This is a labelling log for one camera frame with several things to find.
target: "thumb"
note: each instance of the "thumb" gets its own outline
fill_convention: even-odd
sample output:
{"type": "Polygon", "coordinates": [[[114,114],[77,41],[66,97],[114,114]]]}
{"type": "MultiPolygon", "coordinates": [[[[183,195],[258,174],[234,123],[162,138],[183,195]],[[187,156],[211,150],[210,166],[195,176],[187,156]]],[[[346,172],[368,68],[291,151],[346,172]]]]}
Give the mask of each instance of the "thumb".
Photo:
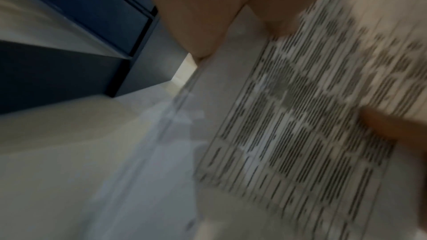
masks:
{"type": "Polygon", "coordinates": [[[370,107],[361,108],[360,118],[380,137],[398,141],[422,156],[427,154],[426,124],[386,115],[370,107]]]}

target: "document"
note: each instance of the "document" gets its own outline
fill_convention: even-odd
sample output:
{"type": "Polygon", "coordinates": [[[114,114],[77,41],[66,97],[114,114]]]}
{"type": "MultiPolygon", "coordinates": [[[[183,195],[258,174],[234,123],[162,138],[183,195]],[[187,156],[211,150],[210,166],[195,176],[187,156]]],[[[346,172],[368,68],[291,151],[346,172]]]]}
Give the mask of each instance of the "document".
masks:
{"type": "Polygon", "coordinates": [[[358,113],[427,120],[423,1],[318,0],[287,38],[243,10],[100,192],[88,231],[190,239],[214,219],[204,209],[226,208],[203,199],[219,192],[291,228],[281,239],[412,239],[424,164],[358,113]]]}

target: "paper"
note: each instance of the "paper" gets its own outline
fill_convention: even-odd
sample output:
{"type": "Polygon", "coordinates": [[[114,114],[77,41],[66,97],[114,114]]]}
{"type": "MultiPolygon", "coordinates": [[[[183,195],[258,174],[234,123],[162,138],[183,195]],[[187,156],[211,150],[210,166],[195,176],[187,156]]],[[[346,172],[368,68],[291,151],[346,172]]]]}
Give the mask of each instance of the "paper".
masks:
{"type": "Polygon", "coordinates": [[[200,203],[209,190],[293,228],[285,239],[411,239],[424,166],[372,135],[358,110],[368,104],[422,119],[427,24],[420,1],[318,0],[285,39],[267,38],[259,22],[240,15],[151,143],[137,149],[129,163],[137,169],[123,168],[132,177],[113,181],[100,199],[108,218],[94,224],[112,233],[99,229],[103,239],[117,232],[188,239],[184,228],[219,219],[226,205],[200,203]],[[112,190],[120,199],[106,195],[112,190]]]}

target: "finger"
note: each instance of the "finger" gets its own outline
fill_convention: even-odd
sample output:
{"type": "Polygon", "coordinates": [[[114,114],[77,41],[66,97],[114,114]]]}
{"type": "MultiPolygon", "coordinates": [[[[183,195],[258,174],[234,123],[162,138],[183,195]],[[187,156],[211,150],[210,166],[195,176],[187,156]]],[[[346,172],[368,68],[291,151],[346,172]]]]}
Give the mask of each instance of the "finger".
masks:
{"type": "Polygon", "coordinates": [[[377,135],[398,141],[418,154],[427,153],[427,125],[386,115],[370,107],[363,107],[360,110],[360,117],[377,135]]]}

